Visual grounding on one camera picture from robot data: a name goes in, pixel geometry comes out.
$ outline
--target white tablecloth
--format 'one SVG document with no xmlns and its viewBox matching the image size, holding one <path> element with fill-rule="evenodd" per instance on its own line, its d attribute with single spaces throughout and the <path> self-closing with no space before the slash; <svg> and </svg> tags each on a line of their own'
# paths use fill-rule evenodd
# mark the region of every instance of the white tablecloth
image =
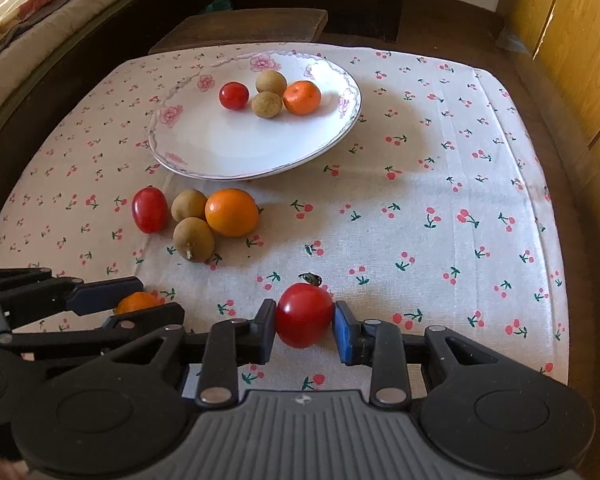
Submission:
<svg viewBox="0 0 600 480">
<path fill-rule="evenodd" d="M 277 48 L 349 70 L 362 90 L 362 115 L 319 158 L 236 183 L 262 208 L 257 230 L 218 238 L 211 262 L 190 264 L 173 249 L 174 223 L 154 236 L 135 227 L 131 198 L 149 184 L 168 200 L 186 187 L 209 194 L 228 186 L 160 167 L 146 143 L 151 111 L 200 66 Z M 562 258 L 542 169 L 497 79 L 444 60 L 277 43 L 128 61 L 51 133 L 4 205 L 0 267 L 20 266 L 87 281 L 135 274 L 146 290 L 180 302 L 197 331 L 228 316 L 253 317 L 264 298 L 279 298 L 311 271 L 361 319 L 419 334 L 446 325 L 567 380 Z M 100 320 L 61 314 L 27 330 Z M 276 340 L 267 365 L 239 373 L 243 387 L 365 393 L 370 377 L 369 368 L 340 364 L 331 334 L 305 350 Z M 416 389 L 423 393 L 422 384 Z"/>
</svg>

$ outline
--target oval plate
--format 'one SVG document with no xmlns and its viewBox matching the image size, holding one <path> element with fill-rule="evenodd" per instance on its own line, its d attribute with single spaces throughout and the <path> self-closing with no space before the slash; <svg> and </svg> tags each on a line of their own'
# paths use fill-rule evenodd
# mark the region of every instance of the oval plate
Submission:
<svg viewBox="0 0 600 480">
<path fill-rule="evenodd" d="M 318 109 L 295 116 L 284 107 L 261 119 L 250 104 L 227 110 L 218 100 L 222 85 L 239 81 L 256 95 L 266 69 L 288 83 L 307 79 L 322 93 Z M 163 166 L 205 180 L 246 180 L 290 170 L 336 145 L 356 123 L 362 97 L 353 77 L 321 57 L 299 52 L 245 54 L 204 67 L 160 100 L 149 124 L 149 147 Z"/>
</svg>

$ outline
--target tomato stem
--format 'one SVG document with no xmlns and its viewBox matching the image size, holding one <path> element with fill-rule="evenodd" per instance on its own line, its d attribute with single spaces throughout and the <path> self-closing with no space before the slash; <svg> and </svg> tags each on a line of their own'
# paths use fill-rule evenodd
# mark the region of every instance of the tomato stem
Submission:
<svg viewBox="0 0 600 480">
<path fill-rule="evenodd" d="M 317 274 L 313 274 L 312 272 L 303 272 L 302 274 L 298 274 L 298 278 L 302 278 L 309 285 L 321 286 L 322 278 Z"/>
</svg>

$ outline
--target plate rim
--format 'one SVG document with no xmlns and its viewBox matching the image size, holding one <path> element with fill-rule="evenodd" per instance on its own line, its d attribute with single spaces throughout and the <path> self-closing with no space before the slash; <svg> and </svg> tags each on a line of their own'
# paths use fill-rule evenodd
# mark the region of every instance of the plate rim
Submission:
<svg viewBox="0 0 600 480">
<path fill-rule="evenodd" d="M 277 166 L 275 168 L 271 168 L 270 170 L 266 170 L 266 171 L 261 171 L 261 172 L 257 172 L 257 173 L 238 174 L 238 175 L 234 175 L 234 176 L 209 175 L 209 174 L 199 173 L 196 171 L 183 170 L 182 168 L 172 166 L 173 163 L 166 160 L 160 153 L 156 152 L 156 147 L 154 145 L 154 144 L 156 144 L 155 129 L 156 129 L 157 123 L 158 123 L 157 118 L 158 118 L 159 110 L 160 110 L 160 108 L 162 108 L 164 106 L 165 101 L 173 98 L 180 90 L 182 90 L 186 85 L 191 83 L 193 78 L 199 76 L 200 73 L 205 69 L 211 70 L 211 69 L 217 68 L 219 66 L 225 65 L 227 63 L 230 63 L 234 60 L 251 59 L 254 56 L 260 56 L 261 54 L 268 54 L 268 55 L 276 54 L 277 56 L 299 57 L 302 59 L 314 59 L 314 60 L 324 61 L 330 66 L 330 68 L 332 70 L 339 73 L 340 75 L 342 75 L 345 78 L 345 80 L 348 83 L 350 88 L 356 89 L 357 98 L 354 99 L 354 103 L 353 103 L 354 110 L 351 111 L 351 113 L 349 115 L 349 119 L 347 120 L 347 123 L 345 124 L 345 126 L 341 129 L 340 133 L 337 136 L 335 136 L 333 139 L 331 139 L 331 142 L 329 144 L 322 147 L 321 149 L 311 152 L 309 155 L 301 158 L 300 160 L 296 160 L 296 161 L 293 161 L 293 162 L 290 162 L 287 164 L 283 164 L 281 166 Z M 199 179 L 199 180 L 215 180 L 215 181 L 251 180 L 254 178 L 263 178 L 265 176 L 283 173 L 283 171 L 292 170 L 293 168 L 296 168 L 306 162 L 309 162 L 309 161 L 313 160 L 314 158 L 317 158 L 321 154 L 325 153 L 326 151 L 331 149 L 335 144 L 340 142 L 351 131 L 351 129 L 353 128 L 353 126 L 355 126 L 355 124 L 360 116 L 361 110 L 362 110 L 362 92 L 360 91 L 360 86 L 358 85 L 358 82 L 345 68 L 330 61 L 329 59 L 326 59 L 322 56 L 314 56 L 313 54 L 306 54 L 304 52 L 298 52 L 297 50 L 263 50 L 263 51 L 259 51 L 259 52 L 245 52 L 244 54 L 240 54 L 238 56 L 233 56 L 228 59 L 223 59 L 221 62 L 218 62 L 211 66 L 202 67 L 199 70 L 197 70 L 195 73 L 193 73 L 192 75 L 189 75 L 183 79 L 178 80 L 177 83 L 170 90 L 168 90 L 167 92 L 165 92 L 163 94 L 163 96 L 156 103 L 156 107 L 154 108 L 154 110 L 152 110 L 152 115 L 149 120 L 149 126 L 148 126 L 148 130 L 147 130 L 147 141 L 148 141 L 149 149 L 150 149 L 154 159 L 157 160 L 167 170 L 173 171 L 173 173 L 179 174 L 181 176 L 185 176 L 187 178 L 195 178 L 195 179 Z"/>
</svg>

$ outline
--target tangerine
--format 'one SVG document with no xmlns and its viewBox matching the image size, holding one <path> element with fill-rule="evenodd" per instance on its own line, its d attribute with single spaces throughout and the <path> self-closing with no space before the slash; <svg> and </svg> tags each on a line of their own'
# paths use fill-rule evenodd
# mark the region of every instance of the tangerine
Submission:
<svg viewBox="0 0 600 480">
<path fill-rule="evenodd" d="M 282 94 L 286 109 L 295 115 L 310 114 L 320 105 L 321 98 L 320 89 L 311 81 L 291 83 Z"/>
<path fill-rule="evenodd" d="M 136 310 L 143 310 L 158 305 L 160 305 L 160 299 L 148 292 L 134 292 L 118 303 L 114 313 L 116 315 L 127 314 L 128 312 L 135 312 Z"/>
<path fill-rule="evenodd" d="M 241 189 L 221 189 L 206 201 L 206 222 L 214 231 L 227 237 L 244 236 L 258 225 L 258 206 L 253 197 Z"/>
</svg>

